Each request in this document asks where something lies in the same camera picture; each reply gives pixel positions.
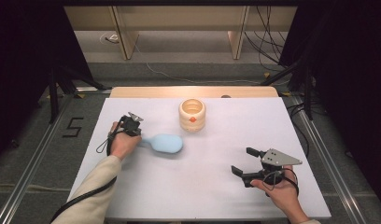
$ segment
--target light blue object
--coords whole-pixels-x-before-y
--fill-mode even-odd
[[[174,134],[159,133],[151,138],[143,138],[142,141],[159,152],[176,153],[182,148],[182,138]]]

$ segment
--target white tabletop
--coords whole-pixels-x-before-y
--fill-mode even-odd
[[[106,140],[112,122],[130,111],[144,119],[140,125],[144,137],[177,134],[184,147],[177,154],[164,154],[140,144],[122,164],[107,217],[150,221],[285,217],[264,192],[245,188],[232,174],[231,165],[245,173],[261,169],[260,159],[246,154],[246,147],[275,148],[302,160],[294,171],[305,213],[313,218],[331,216],[281,98],[202,98],[206,124],[198,133],[179,126],[178,106],[183,100],[106,99],[70,194],[106,156],[96,148]]]

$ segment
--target beige sleeve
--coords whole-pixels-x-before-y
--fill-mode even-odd
[[[320,223],[319,221],[313,219],[313,220],[308,220],[299,224],[320,224]]]
[[[98,189],[112,180],[120,171],[121,161],[115,156],[108,156],[101,160],[96,167],[86,176],[70,200]],[[98,194],[74,204],[62,212],[52,223],[104,223],[106,209],[109,206],[115,185]]]

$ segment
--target hand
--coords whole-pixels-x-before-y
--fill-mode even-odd
[[[111,132],[115,131],[118,123],[112,124]],[[118,157],[121,161],[133,152],[135,146],[141,141],[141,136],[129,136],[126,133],[117,133],[111,146],[111,155]]]
[[[292,170],[292,166],[284,166],[284,168]],[[285,170],[284,174],[288,179],[296,181],[293,172]],[[254,179],[251,181],[251,185],[265,191],[275,206],[286,214],[291,223],[301,223],[309,220],[299,204],[296,188],[289,181],[283,179],[273,188],[273,186],[266,183],[263,184],[262,180]]]

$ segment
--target tripod leg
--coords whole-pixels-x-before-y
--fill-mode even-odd
[[[85,83],[95,87],[96,89],[98,90],[112,90],[112,87],[106,87],[94,80],[91,80],[91,79],[88,79],[86,77],[84,77],[83,75],[79,74],[78,72],[74,71],[73,69],[71,68],[68,68],[68,67],[64,67],[64,66],[60,66],[60,68],[68,75],[72,76],[72,77],[76,77],[76,78],[79,78],[80,80],[84,81]]]
[[[289,73],[293,72],[298,67],[298,64],[299,64],[298,62],[293,63],[290,67],[288,67],[288,68],[284,69],[283,71],[275,74],[273,77],[263,81],[261,83],[261,86],[269,86],[270,84],[278,81],[280,78],[282,78],[282,77],[288,75]]]

